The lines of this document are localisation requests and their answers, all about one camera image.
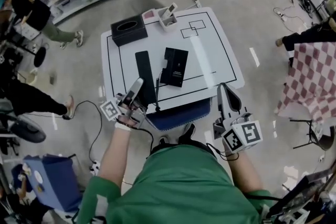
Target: black shirt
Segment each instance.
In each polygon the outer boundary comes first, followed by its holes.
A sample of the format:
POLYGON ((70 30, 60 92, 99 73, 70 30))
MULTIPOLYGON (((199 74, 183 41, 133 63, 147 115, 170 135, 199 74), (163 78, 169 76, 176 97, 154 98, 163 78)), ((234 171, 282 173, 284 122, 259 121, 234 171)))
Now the black shirt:
POLYGON ((41 31, 47 24, 50 17, 50 9, 40 0, 35 0, 32 7, 32 13, 27 19, 27 24, 32 28, 41 31))

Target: person in green shirt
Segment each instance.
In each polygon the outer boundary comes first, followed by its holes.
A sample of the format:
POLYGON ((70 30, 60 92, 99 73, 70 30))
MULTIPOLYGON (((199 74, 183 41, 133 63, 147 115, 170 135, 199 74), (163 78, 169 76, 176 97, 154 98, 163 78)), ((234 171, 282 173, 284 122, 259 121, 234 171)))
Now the person in green shirt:
POLYGON ((98 176, 83 196, 78 224, 87 223, 261 223, 270 193, 245 152, 228 157, 233 182, 204 144, 191 140, 188 124, 178 144, 160 139, 133 186, 121 195, 134 122, 119 117, 98 176))

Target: blue chair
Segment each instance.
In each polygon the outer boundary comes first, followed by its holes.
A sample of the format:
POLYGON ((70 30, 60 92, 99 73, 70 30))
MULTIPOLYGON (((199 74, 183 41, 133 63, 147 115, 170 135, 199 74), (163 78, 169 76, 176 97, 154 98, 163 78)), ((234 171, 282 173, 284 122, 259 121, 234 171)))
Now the blue chair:
POLYGON ((207 116, 210 113, 211 104, 212 98, 208 98, 148 114, 147 118, 150 124, 159 131, 167 131, 207 116))

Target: concrete floor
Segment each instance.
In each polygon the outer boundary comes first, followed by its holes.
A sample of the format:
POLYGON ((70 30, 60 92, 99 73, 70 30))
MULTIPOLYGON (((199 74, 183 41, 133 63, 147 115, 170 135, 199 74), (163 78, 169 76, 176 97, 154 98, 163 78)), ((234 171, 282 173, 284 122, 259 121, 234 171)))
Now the concrete floor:
MULTIPOLYGON (((177 3, 179 9, 193 4, 192 0, 160 0, 165 4, 177 3)), ((306 143, 308 128, 303 123, 292 123, 288 119, 274 114, 283 90, 283 83, 288 71, 285 49, 277 48, 275 40, 291 32, 273 13, 275 7, 291 6, 290 0, 200 0, 203 6, 213 9, 236 55, 245 79, 245 86, 239 89, 254 117, 260 121, 264 141, 247 151, 252 162, 263 178, 265 188, 275 195, 283 195, 282 184, 291 188, 305 173, 323 170, 331 165, 336 156, 335 148, 326 152, 324 163, 319 157, 324 151, 315 145, 293 150, 292 147, 306 143), (259 65, 251 54, 253 48, 259 65)), ((299 7, 285 11, 288 16, 299 16, 307 26, 311 19, 299 7)), ((72 94, 78 104, 90 100, 100 104, 103 96, 103 75, 101 65, 100 35, 110 29, 110 24, 124 19, 124 0, 105 0, 70 17, 59 25, 60 29, 71 31, 83 29, 85 44, 81 48, 68 46, 60 50, 57 43, 48 41, 47 57, 40 70, 56 74, 56 84, 48 92, 57 101, 64 102, 72 94)), ((299 18, 289 19, 286 25, 292 31, 305 29, 299 18)), ((205 141, 204 132, 212 130, 212 123, 218 118, 216 99, 210 115, 196 122, 194 139, 205 141)), ((22 156, 77 154, 74 160, 79 180, 86 184, 90 178, 88 167, 89 148, 95 139, 100 120, 96 108, 89 103, 82 104, 71 121, 58 118, 29 116, 47 133, 47 139, 41 144, 21 142, 22 156)), ((155 143, 159 136, 154 133, 155 143)), ((113 123, 103 119, 102 132, 93 145, 91 157, 101 160, 113 131, 113 123)), ((181 130, 174 130, 178 136, 181 130)), ((129 159, 124 180, 132 183, 141 171, 145 158, 149 154, 150 138, 146 133, 133 132, 129 147, 129 159)))

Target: checkered cloth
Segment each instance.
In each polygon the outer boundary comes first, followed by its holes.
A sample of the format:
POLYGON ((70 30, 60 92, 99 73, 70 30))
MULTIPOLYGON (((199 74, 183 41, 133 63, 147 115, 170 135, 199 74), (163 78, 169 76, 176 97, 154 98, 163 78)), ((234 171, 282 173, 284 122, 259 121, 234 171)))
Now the checkered cloth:
POLYGON ((314 121, 336 116, 336 42, 295 44, 293 67, 278 104, 305 106, 314 121))

